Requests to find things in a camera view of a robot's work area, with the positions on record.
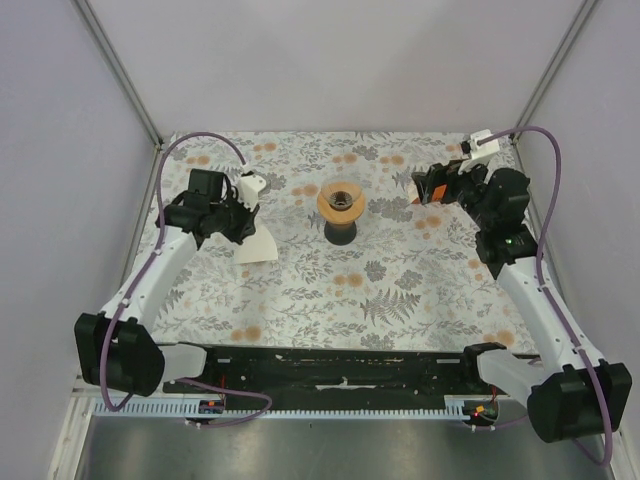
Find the floral tablecloth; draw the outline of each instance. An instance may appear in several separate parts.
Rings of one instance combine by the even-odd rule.
[[[415,170],[459,156],[462,134],[332,132],[228,134],[269,182],[259,216],[276,239],[276,262],[233,264],[215,235],[178,276],[152,332],[159,342],[383,350],[460,350],[498,340],[535,349],[508,296],[475,252],[476,228],[455,205],[410,205]],[[514,166],[503,144],[493,168]],[[179,147],[162,179],[169,201],[192,168],[240,165],[223,143]],[[353,243],[323,235],[316,196],[325,179],[356,178],[367,196]],[[155,241],[150,209],[139,252]]]

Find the wire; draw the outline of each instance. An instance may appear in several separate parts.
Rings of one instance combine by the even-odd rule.
[[[604,426],[604,455],[602,460],[596,459],[578,440],[574,439],[574,443],[582,450],[587,457],[594,462],[596,465],[600,467],[607,467],[611,463],[611,457],[613,456],[613,428],[611,426],[611,417],[609,415],[609,407],[607,406],[607,401],[604,396],[604,391],[602,390],[602,385],[598,380],[598,375],[596,374],[593,365],[591,365],[591,360],[589,356],[584,351],[582,347],[582,343],[580,339],[576,335],[576,332],[571,327],[569,320],[565,316],[562,308],[558,305],[557,300],[553,296],[551,290],[546,285],[544,281],[544,272],[542,270],[542,255],[544,246],[547,242],[547,232],[549,230],[549,224],[551,223],[551,217],[553,215],[553,211],[556,208],[556,202],[558,201],[558,193],[560,191],[560,176],[562,174],[562,155],[560,154],[560,145],[558,145],[558,141],[556,138],[549,132],[548,130],[542,127],[536,127],[533,125],[524,126],[524,127],[516,127],[510,128],[509,130],[504,130],[502,132],[495,133],[490,137],[483,138],[478,141],[478,146],[484,145],[485,143],[491,142],[493,140],[497,140],[499,138],[505,137],[507,135],[511,135],[513,133],[522,133],[522,132],[537,132],[541,133],[545,137],[549,139],[551,145],[553,146],[553,151],[556,157],[556,172],[555,179],[553,182],[553,192],[551,194],[551,201],[549,202],[549,209],[547,210],[547,215],[545,216],[544,222],[542,223],[542,229],[540,231],[540,239],[538,240],[538,251],[536,252],[536,274],[538,275],[538,283],[540,288],[544,292],[545,297],[549,301],[551,308],[558,315],[560,322],[564,326],[571,342],[576,347],[576,351],[580,355],[581,360],[585,364],[587,368],[587,373],[589,374],[589,378],[591,379],[591,383],[593,384],[593,388],[596,393],[596,398],[598,399],[598,406],[600,407],[600,414],[602,416],[602,423]]]
[[[260,398],[267,402],[267,404],[262,408],[262,410],[258,410],[257,412],[247,415],[246,417],[236,418],[234,420],[229,420],[228,422],[224,422],[224,423],[209,423],[206,425],[201,424],[200,428],[222,428],[222,427],[231,427],[233,425],[240,425],[241,423],[245,423],[250,420],[253,420],[254,418],[257,418],[260,415],[264,415],[273,405],[273,400],[271,399],[271,397],[264,393],[243,392],[242,390],[231,390],[228,388],[214,387],[213,385],[207,385],[206,383],[202,383],[197,380],[192,380],[191,378],[179,378],[176,380],[176,382],[185,383],[193,387],[203,388],[205,390],[210,390],[215,393],[224,393],[225,398],[226,398],[226,395],[236,395],[238,397]]]
[[[164,165],[167,162],[169,155],[171,155],[171,152],[173,152],[173,150],[178,145],[194,137],[211,137],[217,140],[221,140],[222,142],[226,143],[233,149],[233,151],[236,153],[236,155],[240,159],[240,163],[242,163],[242,165],[247,164],[247,161],[242,155],[242,152],[240,152],[238,147],[236,147],[236,145],[231,140],[229,140],[226,137],[223,137],[222,135],[218,135],[217,133],[210,133],[210,132],[194,132],[194,133],[189,133],[187,135],[183,135],[182,137],[175,140],[171,145],[169,145],[165,150],[164,154],[162,155],[162,158],[160,159],[160,164],[158,166],[158,174],[156,176],[156,182],[155,182],[156,204],[158,206],[158,224],[159,224],[159,230],[160,230],[158,232],[158,239],[156,240],[156,244],[153,248],[153,251],[149,255],[149,258],[145,260],[144,264],[142,265],[142,268],[138,271],[136,276],[133,278],[124,296],[122,297],[122,300],[118,304],[118,308],[116,308],[116,311],[113,314],[111,321],[109,322],[109,326],[107,327],[107,331],[104,336],[104,341],[102,342],[102,351],[100,352],[100,375],[99,375],[100,376],[100,392],[102,393],[102,399],[104,400],[105,405],[112,412],[118,412],[122,410],[122,408],[124,408],[127,402],[131,400],[131,397],[133,397],[133,394],[132,393],[128,394],[122,400],[122,402],[120,402],[118,405],[114,405],[111,402],[111,398],[109,398],[109,391],[107,389],[107,359],[109,357],[109,347],[111,346],[111,338],[113,337],[113,332],[116,328],[118,320],[122,316],[122,313],[124,312],[124,310],[127,308],[127,305],[129,303],[128,301],[133,296],[133,292],[135,292],[135,289],[140,284],[140,281],[142,280],[142,278],[145,276],[149,268],[151,268],[153,261],[158,256],[158,253],[156,252],[160,251],[160,249],[162,248],[162,243],[164,242],[164,237],[166,233],[164,209],[162,205],[162,170],[164,169]]]

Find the metal frame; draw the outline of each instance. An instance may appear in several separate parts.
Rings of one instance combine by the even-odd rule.
[[[538,81],[536,88],[534,88],[531,97],[529,97],[529,101],[527,105],[524,107],[524,110],[520,114],[520,118],[516,122],[516,127],[523,127],[528,125],[533,117],[533,114],[537,110],[538,106],[542,102],[545,94],[551,82],[555,78],[558,70],[564,64],[564,61],[567,58],[568,53],[573,48],[578,36],[584,29],[584,26],[587,24],[593,13],[595,12],[596,7],[600,4],[600,0],[583,0],[582,5],[578,8],[573,20],[571,21],[571,25],[565,32],[558,48],[554,52],[547,68],[545,69],[542,77]],[[521,133],[517,133],[513,136],[514,144],[518,142],[520,139]]]
[[[98,20],[98,17],[93,10],[93,7],[88,2],[88,0],[71,0],[73,5],[76,7],[80,17],[82,18],[85,26],[89,34],[93,37],[100,53],[102,54],[105,63],[113,73],[116,81],[122,88],[123,93],[129,100],[129,103],[133,107],[136,112],[136,115],[140,119],[140,123],[147,132],[149,139],[151,142],[157,147],[162,145],[162,135],[156,128],[149,112],[147,111],[144,103],[138,95],[136,88],[129,77],[129,74],[124,68],[122,61],[118,57],[109,37],[107,36],[102,24]]]

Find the gray leaf pattern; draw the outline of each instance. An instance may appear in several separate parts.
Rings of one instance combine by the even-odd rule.
[[[375,325],[376,317],[380,318],[384,323],[391,325],[391,320],[398,320],[402,323],[409,318],[409,313],[414,313],[414,308],[420,302],[420,295],[412,293],[399,293],[397,290],[391,293],[388,288],[384,293],[382,290],[373,299],[367,299],[364,304],[360,304],[360,308],[364,310],[364,318],[367,316]]]
[[[410,222],[413,212],[407,210],[409,200],[404,197],[379,198],[369,202],[369,209],[373,213],[382,214],[382,218],[390,218],[396,222]]]
[[[406,270],[402,276],[393,283],[403,290],[411,290],[422,283],[422,278],[422,274]]]
[[[367,278],[372,282],[378,282],[384,278],[387,273],[387,267],[380,264],[378,260],[369,260],[364,267],[364,271],[367,273]]]
[[[533,351],[515,306],[477,259],[471,219],[455,205],[409,203],[411,174],[454,158],[449,146],[462,134],[225,135],[267,180],[258,216],[276,239],[279,260],[234,265],[237,246],[212,236],[164,300],[151,332],[156,341],[461,350],[495,340]],[[505,143],[490,169],[514,164]],[[242,172],[226,145],[190,139],[165,166],[167,202],[185,189],[193,168],[224,171],[233,182]],[[354,242],[336,247],[324,238],[316,197],[325,179],[343,174],[360,182],[367,209]],[[141,255],[155,243],[156,217],[152,205]]]

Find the table surface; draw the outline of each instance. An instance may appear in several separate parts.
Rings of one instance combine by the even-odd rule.
[[[269,182],[259,217],[279,260],[233,263],[235,245],[215,235],[176,279],[152,335],[158,342],[314,348],[454,351],[497,340],[533,352],[531,336],[475,252],[476,227],[456,205],[410,205],[413,171],[457,158],[455,133],[228,134]],[[515,166],[503,144],[492,169]],[[240,164],[211,138],[189,140],[167,162],[166,201],[192,168],[226,172]],[[324,238],[316,197],[337,176],[367,198],[358,235],[344,247]],[[155,205],[137,260],[153,242]]]

